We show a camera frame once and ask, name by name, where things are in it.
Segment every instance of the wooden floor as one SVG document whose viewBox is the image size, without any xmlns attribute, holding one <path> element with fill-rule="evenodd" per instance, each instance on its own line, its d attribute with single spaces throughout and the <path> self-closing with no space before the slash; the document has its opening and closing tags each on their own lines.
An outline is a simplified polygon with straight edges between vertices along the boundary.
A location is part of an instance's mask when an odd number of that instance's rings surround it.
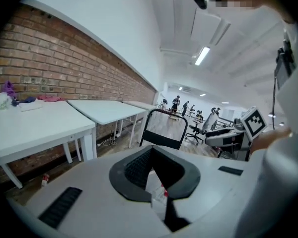
<svg viewBox="0 0 298 238">
<path fill-rule="evenodd" d="M 186 117 L 188 120 L 188 125 L 195 126 L 195 123 L 193 122 L 192 118 Z M 133 137 L 132 141 L 132 148 L 138 147 L 139 143 L 137 143 L 137 136 L 138 132 L 140 131 L 141 123 L 137 123 L 135 127 L 135 135 Z M 154 113 L 152 115 L 152 118 L 149 120 L 148 128 L 147 130 L 152 131 L 154 133 L 163 135 L 168 138 L 172 138 L 175 140 L 180 140 L 181 135 L 185 128 L 185 121 L 180 120 L 174 120 L 169 119 L 168 115 L 162 114 L 162 113 Z M 123 151 L 128 149 L 129 139 L 130 139 L 130 133 L 131 127 L 129 127 L 126 130 L 123 130 L 122 135 L 116 139 L 116 145 L 110 145 L 110 146 L 100 146 L 97 148 L 97 156 L 101 158 L 102 156 L 106 156 L 109 154 L 115 154 L 117 152 Z M 187 132 L 193 134 L 193 130 L 191 128 L 187 128 Z M 143 145 L 152 145 L 152 143 L 143 142 Z M 193 138 L 188 138 L 188 140 L 183 140 L 182 145 L 180 147 L 181 151 L 187 152 L 187 153 L 193 153 L 197 155 L 203 155 L 203 156 L 209 156 L 209 157 L 216 157 L 217 153 L 209 146 L 205 144 L 199 144 L 196 145 L 196 141 Z M 65 173 L 75 165 L 79 164 L 79 161 L 77 158 L 73 159 L 73 163 L 63 163 L 59 165 L 58 167 L 50 170 L 48 174 L 50 175 L 50 181 L 57 178 L 61 174 Z M 40 189 L 41 187 L 41 179 L 42 176 L 39 176 L 29 182 L 26 182 L 23 184 L 22 189 L 13 188 L 6 192 L 7 197 L 12 197 L 14 200 L 16 200 L 21 205 L 24 205 L 27 200 Z"/>
</svg>

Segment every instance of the table leg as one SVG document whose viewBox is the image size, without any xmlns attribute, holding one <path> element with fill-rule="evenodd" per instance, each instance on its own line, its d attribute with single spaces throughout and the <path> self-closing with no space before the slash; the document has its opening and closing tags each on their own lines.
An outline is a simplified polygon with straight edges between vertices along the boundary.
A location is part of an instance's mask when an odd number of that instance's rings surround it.
<svg viewBox="0 0 298 238">
<path fill-rule="evenodd" d="M 78 147 L 78 141 L 77 141 L 77 139 L 75 139 L 75 148 L 76 148 L 76 152 L 77 152 L 78 160 L 81 161 L 81 157 L 80 157 L 80 152 L 79 152 L 79 147 Z"/>
<path fill-rule="evenodd" d="M 64 148 L 65 156 L 68 160 L 68 163 L 72 163 L 73 160 L 72 160 L 71 153 L 70 153 L 70 150 L 69 150 L 69 144 L 64 143 L 63 148 Z"/>
<path fill-rule="evenodd" d="M 116 140 L 117 123 L 118 123 L 118 121 L 116 121 L 115 130 L 114 130 L 114 141 Z"/>
<path fill-rule="evenodd" d="M 89 161 L 94 158 L 97 158 L 97 152 L 93 152 L 93 145 L 92 145 L 92 135 L 86 135 L 80 138 L 80 145 L 81 145 L 81 153 L 83 155 L 84 161 Z"/>
<path fill-rule="evenodd" d="M 94 158 L 97 158 L 97 150 L 96 150 L 96 127 L 97 124 L 95 123 L 95 128 L 91 129 L 91 142 L 92 142 L 92 151 Z"/>
<path fill-rule="evenodd" d="M 135 130 L 135 126 L 136 126 L 136 123 L 137 123 L 137 117 L 138 117 L 138 115 L 135 115 L 135 117 L 134 117 L 133 129 L 131 130 L 131 135 L 130 135 L 128 148 L 131 148 L 131 141 L 133 140 L 134 130 Z"/>
<path fill-rule="evenodd" d="M 7 164 L 1 165 L 2 169 L 5 171 L 6 175 L 13 181 L 13 183 L 18 187 L 22 188 L 22 183 L 19 181 L 19 179 L 14 175 L 14 173 L 11 171 L 9 166 Z"/>
<path fill-rule="evenodd" d="M 140 128 L 139 135 L 138 135 L 138 140 L 137 140 L 138 143 L 140 143 L 141 138 L 143 136 L 143 132 L 144 132 L 144 129 L 145 129 L 145 124 L 146 124 L 146 121 L 147 121 L 148 113 L 149 113 L 148 111 L 144 112 L 144 118 L 141 122 L 141 128 Z"/>
<path fill-rule="evenodd" d="M 121 135 L 121 132 L 123 131 L 123 123 L 124 123 L 124 119 L 120 120 L 120 128 L 119 128 L 119 134 Z"/>
</svg>

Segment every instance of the purple cloth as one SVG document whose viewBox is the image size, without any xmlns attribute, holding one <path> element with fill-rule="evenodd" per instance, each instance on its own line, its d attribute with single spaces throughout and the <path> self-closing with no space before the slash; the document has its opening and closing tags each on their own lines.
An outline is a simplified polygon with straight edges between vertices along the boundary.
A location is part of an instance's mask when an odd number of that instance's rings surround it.
<svg viewBox="0 0 298 238">
<path fill-rule="evenodd" d="M 2 85 L 1 92 L 8 94 L 12 99 L 16 99 L 16 93 L 13 89 L 13 84 L 10 81 L 6 81 Z"/>
</svg>

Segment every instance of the brick wall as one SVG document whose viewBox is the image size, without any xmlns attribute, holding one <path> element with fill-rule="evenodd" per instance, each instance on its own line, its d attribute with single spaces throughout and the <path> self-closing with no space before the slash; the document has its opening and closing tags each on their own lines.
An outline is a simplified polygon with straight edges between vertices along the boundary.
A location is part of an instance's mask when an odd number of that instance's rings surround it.
<svg viewBox="0 0 298 238">
<path fill-rule="evenodd" d="M 19 99 L 45 94 L 151 104 L 155 95 L 150 85 L 95 40 L 56 17 L 22 4 L 0 34 L 0 87 L 6 80 L 14 84 Z M 97 138 L 109 134 L 113 126 L 99 126 Z M 63 148 L 58 146 L 9 166 L 21 175 L 62 154 Z M 0 168 L 0 182 L 6 180 Z"/>
</svg>

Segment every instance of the ceiling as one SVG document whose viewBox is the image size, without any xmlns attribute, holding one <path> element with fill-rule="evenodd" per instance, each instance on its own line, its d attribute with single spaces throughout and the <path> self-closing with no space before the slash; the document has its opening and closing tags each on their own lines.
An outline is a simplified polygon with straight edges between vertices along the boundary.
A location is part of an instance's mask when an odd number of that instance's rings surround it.
<svg viewBox="0 0 298 238">
<path fill-rule="evenodd" d="M 209 93 L 207 91 L 201 91 L 200 89 L 196 89 L 193 87 L 188 87 L 188 86 L 175 84 L 175 83 L 169 83 L 168 86 L 172 90 L 179 90 L 179 88 L 182 87 L 183 88 L 182 91 L 186 94 L 190 94 L 196 98 L 200 98 L 203 101 L 212 102 L 214 104 L 218 104 L 221 106 L 223 106 L 222 102 L 226 102 L 226 100 L 223 99 L 221 96 L 217 96 L 217 95 L 215 95 L 213 93 Z M 230 102 L 229 105 L 236 106 L 238 104 Z"/>
<path fill-rule="evenodd" d="M 275 60 L 284 38 L 283 23 L 275 12 L 266 7 L 216 7 L 211 2 L 207 10 L 200 10 L 193 0 L 152 0 L 152 5 L 166 82 L 205 91 L 247 109 L 257 106 L 270 121 Z M 212 27 L 213 19 L 220 22 L 218 27 Z M 211 50 L 196 66 L 204 46 Z M 287 122 L 278 103 L 275 110 L 276 123 Z"/>
</svg>

